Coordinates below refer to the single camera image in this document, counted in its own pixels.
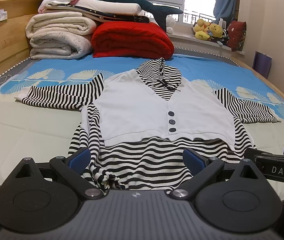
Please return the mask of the yellow plush toys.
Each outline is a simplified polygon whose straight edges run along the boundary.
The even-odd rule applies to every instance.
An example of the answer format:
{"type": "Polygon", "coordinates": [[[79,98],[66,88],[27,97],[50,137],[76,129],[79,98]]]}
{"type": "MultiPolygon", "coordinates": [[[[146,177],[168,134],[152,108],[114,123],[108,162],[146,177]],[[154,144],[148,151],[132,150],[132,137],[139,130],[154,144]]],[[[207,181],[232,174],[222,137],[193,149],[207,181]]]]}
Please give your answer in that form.
{"type": "Polygon", "coordinates": [[[215,23],[200,18],[192,27],[195,38],[202,41],[220,41],[223,38],[223,29],[215,23]]]}

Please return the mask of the purple box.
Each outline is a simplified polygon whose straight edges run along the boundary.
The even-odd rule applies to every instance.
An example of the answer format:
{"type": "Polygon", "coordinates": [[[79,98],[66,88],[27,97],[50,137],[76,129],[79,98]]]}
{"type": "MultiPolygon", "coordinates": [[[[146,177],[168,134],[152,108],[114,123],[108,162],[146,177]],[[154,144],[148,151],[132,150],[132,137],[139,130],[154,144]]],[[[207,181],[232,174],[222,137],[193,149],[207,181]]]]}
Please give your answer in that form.
{"type": "Polygon", "coordinates": [[[263,54],[259,51],[255,52],[253,69],[262,75],[264,78],[267,78],[272,66],[272,58],[266,54],[263,54]]]}

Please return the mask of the beige folded blanket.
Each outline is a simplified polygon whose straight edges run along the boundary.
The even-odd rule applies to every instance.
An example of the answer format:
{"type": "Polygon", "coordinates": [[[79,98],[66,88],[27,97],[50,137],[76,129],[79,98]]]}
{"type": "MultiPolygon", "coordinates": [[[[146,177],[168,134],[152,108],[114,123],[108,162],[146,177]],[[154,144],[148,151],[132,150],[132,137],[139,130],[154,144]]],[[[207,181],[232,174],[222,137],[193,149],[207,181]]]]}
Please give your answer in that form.
{"type": "Polygon", "coordinates": [[[30,57],[79,59],[92,51],[91,37],[97,24],[80,12],[62,11],[37,14],[26,25],[30,57]]]}

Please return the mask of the white folded bedding stack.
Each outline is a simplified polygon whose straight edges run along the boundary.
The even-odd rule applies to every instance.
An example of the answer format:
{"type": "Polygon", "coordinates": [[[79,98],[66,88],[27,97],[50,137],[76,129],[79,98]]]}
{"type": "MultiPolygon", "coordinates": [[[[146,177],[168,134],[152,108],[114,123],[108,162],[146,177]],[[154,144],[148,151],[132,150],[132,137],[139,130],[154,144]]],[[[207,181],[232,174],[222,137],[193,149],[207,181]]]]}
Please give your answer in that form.
{"type": "Polygon", "coordinates": [[[92,20],[104,22],[140,22],[149,23],[150,19],[143,15],[143,10],[136,3],[115,3],[99,0],[78,0],[71,4],[48,4],[44,7],[43,13],[74,11],[80,12],[83,16],[92,20]]]}

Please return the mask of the striped white hooded garment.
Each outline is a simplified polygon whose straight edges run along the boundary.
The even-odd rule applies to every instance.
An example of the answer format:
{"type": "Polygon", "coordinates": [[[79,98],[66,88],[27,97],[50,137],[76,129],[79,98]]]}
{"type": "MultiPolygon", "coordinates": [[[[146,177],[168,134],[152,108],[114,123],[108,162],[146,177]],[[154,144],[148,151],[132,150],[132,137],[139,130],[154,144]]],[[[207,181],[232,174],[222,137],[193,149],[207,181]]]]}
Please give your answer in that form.
{"type": "Polygon", "coordinates": [[[89,149],[80,175],[102,191],[170,192],[192,177],[184,149],[238,163],[254,147],[245,124],[278,122],[268,106],[210,91],[164,59],[86,84],[32,86],[17,100],[81,112],[69,154],[89,149]]]}

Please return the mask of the red folded blanket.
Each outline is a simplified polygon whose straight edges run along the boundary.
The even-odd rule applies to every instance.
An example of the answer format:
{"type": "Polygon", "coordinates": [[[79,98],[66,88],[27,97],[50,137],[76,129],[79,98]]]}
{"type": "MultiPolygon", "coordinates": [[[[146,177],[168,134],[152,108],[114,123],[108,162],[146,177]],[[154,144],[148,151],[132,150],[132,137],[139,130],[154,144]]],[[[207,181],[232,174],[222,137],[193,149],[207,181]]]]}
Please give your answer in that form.
{"type": "Polygon", "coordinates": [[[174,46],[166,32],[155,23],[106,22],[91,39],[93,57],[142,57],[169,59],[174,46]]]}

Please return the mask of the blue curtain right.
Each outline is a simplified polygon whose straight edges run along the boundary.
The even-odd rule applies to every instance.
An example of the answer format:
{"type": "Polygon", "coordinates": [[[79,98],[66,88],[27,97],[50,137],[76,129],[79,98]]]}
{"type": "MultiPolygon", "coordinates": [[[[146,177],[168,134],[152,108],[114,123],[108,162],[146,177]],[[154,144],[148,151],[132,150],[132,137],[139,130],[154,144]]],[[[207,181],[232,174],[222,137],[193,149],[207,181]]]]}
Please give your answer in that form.
{"type": "Polygon", "coordinates": [[[216,0],[213,10],[215,23],[218,24],[222,18],[229,24],[235,17],[236,0],[216,0]]]}

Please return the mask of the wooden headboard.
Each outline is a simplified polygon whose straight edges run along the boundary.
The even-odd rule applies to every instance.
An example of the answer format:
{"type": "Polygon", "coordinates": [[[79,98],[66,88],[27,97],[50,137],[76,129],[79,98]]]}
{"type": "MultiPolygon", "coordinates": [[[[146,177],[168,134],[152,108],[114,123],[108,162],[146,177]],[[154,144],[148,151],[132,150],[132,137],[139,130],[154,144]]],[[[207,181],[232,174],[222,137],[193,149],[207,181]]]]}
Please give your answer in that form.
{"type": "Polygon", "coordinates": [[[43,0],[0,0],[8,19],[0,22],[0,74],[30,56],[25,28],[43,0]]]}

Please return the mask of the blue white patterned bedsheet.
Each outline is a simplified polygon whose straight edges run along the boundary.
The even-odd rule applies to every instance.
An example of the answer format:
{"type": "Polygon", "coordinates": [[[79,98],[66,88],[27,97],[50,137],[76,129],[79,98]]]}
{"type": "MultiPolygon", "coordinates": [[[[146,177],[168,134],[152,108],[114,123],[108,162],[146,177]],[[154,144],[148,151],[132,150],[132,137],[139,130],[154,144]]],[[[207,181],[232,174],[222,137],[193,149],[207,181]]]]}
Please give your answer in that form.
{"type": "MultiPolygon", "coordinates": [[[[31,86],[87,83],[98,74],[104,77],[128,71],[142,64],[131,57],[79,60],[25,60],[0,76],[0,184],[23,157],[46,162],[65,155],[80,114],[72,111],[34,108],[18,103],[15,97],[31,86]]],[[[174,55],[170,66],[183,77],[209,91],[225,87],[238,98],[269,106],[281,122],[252,124],[247,130],[261,150],[281,154],[284,150],[284,99],[259,80],[251,70],[223,61],[174,55]]]]}

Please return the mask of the white plush toy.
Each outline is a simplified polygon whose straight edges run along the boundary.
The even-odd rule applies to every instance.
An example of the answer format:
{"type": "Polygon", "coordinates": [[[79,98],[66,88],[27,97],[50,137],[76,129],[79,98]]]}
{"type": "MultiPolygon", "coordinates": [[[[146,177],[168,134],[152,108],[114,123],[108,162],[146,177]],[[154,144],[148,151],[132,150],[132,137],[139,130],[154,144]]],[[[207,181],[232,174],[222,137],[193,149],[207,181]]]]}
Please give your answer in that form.
{"type": "Polygon", "coordinates": [[[173,34],[174,26],[176,25],[175,19],[171,15],[167,15],[166,17],[166,32],[168,34],[173,34]]]}

